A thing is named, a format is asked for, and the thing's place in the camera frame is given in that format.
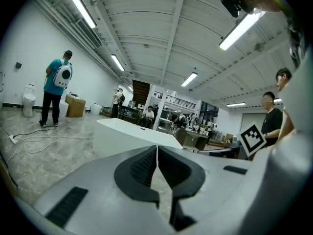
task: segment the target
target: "white backpack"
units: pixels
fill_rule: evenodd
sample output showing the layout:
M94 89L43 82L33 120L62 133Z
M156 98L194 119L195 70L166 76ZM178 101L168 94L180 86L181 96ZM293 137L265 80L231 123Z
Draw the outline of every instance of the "white backpack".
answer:
M61 66L57 69L53 76L53 83L57 87L66 88L70 81L72 70L68 65L64 65L64 60L61 60Z

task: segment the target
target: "ceiling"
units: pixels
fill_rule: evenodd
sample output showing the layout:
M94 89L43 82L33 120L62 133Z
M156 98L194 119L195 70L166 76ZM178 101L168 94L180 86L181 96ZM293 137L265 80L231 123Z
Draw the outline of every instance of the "ceiling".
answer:
M48 1L69 23L81 19L71 0ZM264 92L277 94L276 72L283 67L294 70L282 13L266 13L224 51L219 48L221 37L235 26L236 19L220 0L83 2L103 42L93 51L106 70L128 84L132 80L155 84L224 109L232 102L259 108ZM255 51L256 44L263 44L264 50ZM124 72L110 54L118 57ZM193 71L198 76L181 87Z

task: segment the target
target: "blue shirt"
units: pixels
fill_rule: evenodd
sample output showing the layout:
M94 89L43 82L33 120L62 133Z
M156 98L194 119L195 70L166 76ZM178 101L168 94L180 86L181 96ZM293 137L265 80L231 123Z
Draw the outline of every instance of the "blue shirt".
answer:
M47 82L45 83L45 92L54 94L54 95L62 95L64 88L55 86L53 83L53 76L57 72L58 68L62 65L60 59L54 59L52 63L48 66L48 68L51 70L50 74L47 77ZM73 75L73 69L72 65L70 65L71 69L71 75L70 75L70 80L72 79Z

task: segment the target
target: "toilet tank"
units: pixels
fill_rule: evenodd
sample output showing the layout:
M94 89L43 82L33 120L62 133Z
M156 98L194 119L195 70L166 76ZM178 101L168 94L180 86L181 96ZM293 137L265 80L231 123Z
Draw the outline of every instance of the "toilet tank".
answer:
M36 87L29 84L25 86L23 95L26 95L28 93L35 95L35 92L36 92Z

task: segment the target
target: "ceiling light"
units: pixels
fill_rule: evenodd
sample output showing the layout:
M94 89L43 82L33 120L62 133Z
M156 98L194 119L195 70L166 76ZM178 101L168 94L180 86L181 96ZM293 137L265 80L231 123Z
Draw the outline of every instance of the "ceiling light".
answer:
M232 107L232 106L243 106L243 105L246 105L246 103L227 104L228 107Z
M240 22L228 33L221 41L220 48L227 50L234 42L236 42L245 32L247 32L263 15L265 11L258 14L246 14Z
M86 20L86 22L88 23L90 28L95 28L97 25L96 25L95 21L92 19L91 15L90 15L89 11L87 10L87 8L85 7L83 1L82 0L72 0L72 1L74 2L77 9L79 10L79 12L84 17L84 19Z
M121 63L118 61L116 55L111 55L111 58L115 61L115 63L117 64L121 71L125 71Z
M194 80L196 76L198 76L197 73L195 72L191 73L191 75L187 78L187 80L181 86L186 87L192 80Z

